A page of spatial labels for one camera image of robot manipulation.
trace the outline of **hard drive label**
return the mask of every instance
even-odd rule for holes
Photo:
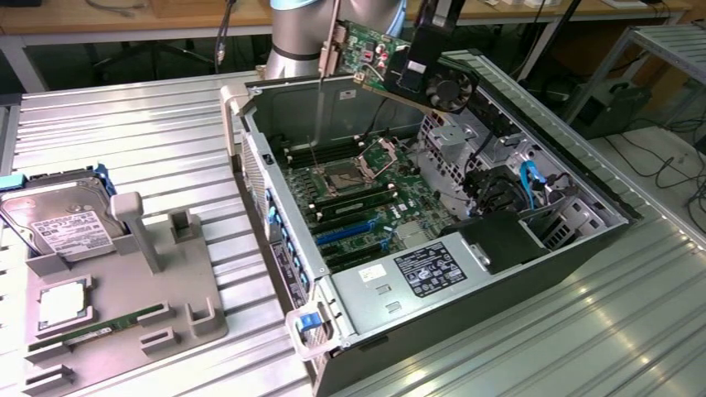
[[[35,233],[60,255],[79,254],[112,244],[95,211],[31,223]]]

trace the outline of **cooling fan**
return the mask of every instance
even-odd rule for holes
[[[473,93],[474,83],[458,70],[445,70],[434,74],[429,80],[427,98],[434,108],[443,112],[457,112],[463,109]]]

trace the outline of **ram slot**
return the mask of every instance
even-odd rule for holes
[[[387,189],[375,193],[370,193],[369,191],[367,193],[358,195],[359,197],[343,199],[327,205],[318,203],[315,205],[317,220],[325,222],[345,217],[351,213],[362,213],[369,209],[394,203],[395,197],[398,196],[395,189]]]
[[[335,146],[317,147],[314,154],[311,149],[301,149],[287,154],[290,167],[294,169],[310,167],[315,163],[325,164],[330,161],[354,158],[361,154],[358,143],[351,141]]]

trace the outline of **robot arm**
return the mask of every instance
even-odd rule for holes
[[[341,0],[338,18],[398,36],[406,0]],[[271,0],[273,52],[267,79],[318,75],[322,44],[327,39],[334,0]]]

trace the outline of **aluminum profile table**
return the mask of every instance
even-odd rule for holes
[[[571,123],[589,101],[597,85],[606,79],[612,68],[632,45],[640,45],[649,54],[658,56],[681,69],[694,80],[706,85],[706,26],[697,23],[680,26],[629,27],[601,62],[586,87],[567,106],[563,120]]]
[[[343,396],[702,395],[706,241],[485,58],[466,60],[645,219],[557,287],[362,380]],[[223,169],[218,90],[251,74],[24,97],[12,168],[47,172],[102,159],[118,189],[146,195],[150,219],[192,208],[206,219],[228,336],[79,395],[305,396],[311,385],[283,330],[232,177]],[[16,396],[22,243],[0,249],[0,395]]]
[[[10,110],[12,170],[35,175],[100,160],[119,193],[143,195],[146,223],[178,208],[199,215],[230,328],[220,340],[72,396],[311,396],[226,156],[219,88],[237,79],[255,74],[26,95]],[[28,270],[10,229],[0,241],[0,395],[15,397]]]

